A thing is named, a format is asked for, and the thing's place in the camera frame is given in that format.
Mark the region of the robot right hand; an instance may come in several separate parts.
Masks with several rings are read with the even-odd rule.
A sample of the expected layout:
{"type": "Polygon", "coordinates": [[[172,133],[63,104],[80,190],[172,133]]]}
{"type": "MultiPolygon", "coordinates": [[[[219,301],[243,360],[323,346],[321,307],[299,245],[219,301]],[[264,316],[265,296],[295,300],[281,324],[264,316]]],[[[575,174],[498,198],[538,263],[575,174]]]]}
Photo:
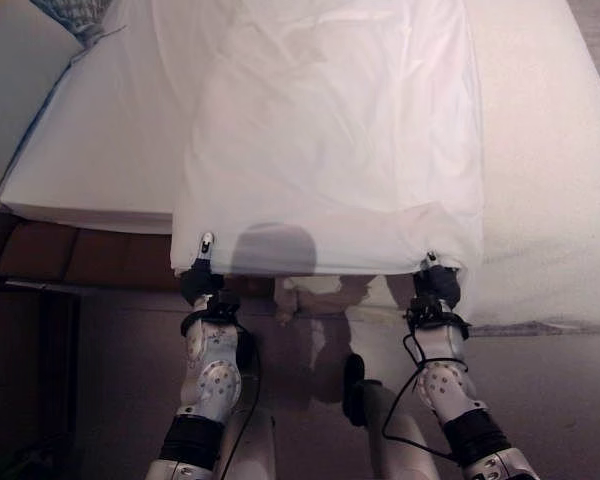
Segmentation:
{"type": "Polygon", "coordinates": [[[433,298],[449,310],[456,308],[461,299],[457,270],[445,267],[438,255],[429,251],[421,262],[421,268],[413,276],[415,294],[418,298],[433,298]]]}

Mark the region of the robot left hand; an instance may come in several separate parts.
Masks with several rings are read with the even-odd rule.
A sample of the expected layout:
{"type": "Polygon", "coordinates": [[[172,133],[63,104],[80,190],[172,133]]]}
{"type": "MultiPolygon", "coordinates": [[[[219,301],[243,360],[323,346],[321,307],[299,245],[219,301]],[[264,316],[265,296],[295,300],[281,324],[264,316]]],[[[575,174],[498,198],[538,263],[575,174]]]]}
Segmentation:
{"type": "Polygon", "coordinates": [[[214,273],[211,268],[214,243],[214,234],[205,232],[200,239],[196,258],[190,268],[180,275],[181,294],[194,308],[224,287],[224,277],[214,273]]]}

